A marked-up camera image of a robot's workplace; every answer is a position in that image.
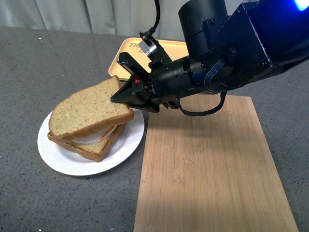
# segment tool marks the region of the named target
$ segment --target yellow tray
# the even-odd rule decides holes
[[[169,40],[158,41],[172,60],[176,60],[188,55],[188,50],[185,42]],[[135,37],[128,38],[123,41],[114,60],[112,61],[110,68],[108,69],[108,73],[110,76],[117,75],[122,81],[127,81],[130,78],[130,74],[116,61],[117,56],[119,56],[119,53],[121,52],[128,52],[147,72],[150,73],[151,70],[148,67],[150,59],[139,47],[140,42],[141,38]]]

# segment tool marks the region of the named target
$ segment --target whole wheat bread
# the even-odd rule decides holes
[[[48,139],[56,144],[64,147],[65,149],[78,153],[81,156],[94,160],[95,162],[101,162],[109,153],[112,145],[117,141],[121,132],[123,131],[125,124],[117,126],[113,133],[106,139],[95,144],[77,144],[75,142],[61,142],[55,139],[50,133],[48,133]]]
[[[49,120],[50,137],[66,143],[133,120],[134,113],[128,105],[111,102],[120,87],[118,77],[113,76],[61,101]]]

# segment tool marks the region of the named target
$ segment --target white plate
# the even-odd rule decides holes
[[[134,119],[128,122],[107,157],[100,163],[68,151],[47,138],[51,113],[41,125],[38,149],[42,159],[52,169],[68,175],[91,175],[107,171],[125,161],[140,144],[144,133],[144,118],[140,110],[133,109]]]

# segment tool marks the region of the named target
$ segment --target wooden cutting board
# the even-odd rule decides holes
[[[219,96],[182,99],[214,107]],[[250,97],[150,114],[135,232],[298,231]]]

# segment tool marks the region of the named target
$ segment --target sandwich filling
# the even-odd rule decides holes
[[[101,142],[104,139],[107,139],[117,128],[117,125],[112,126],[110,128],[104,128],[100,130],[99,132],[89,135],[84,138],[74,138],[73,142],[77,144],[95,144],[98,142]]]

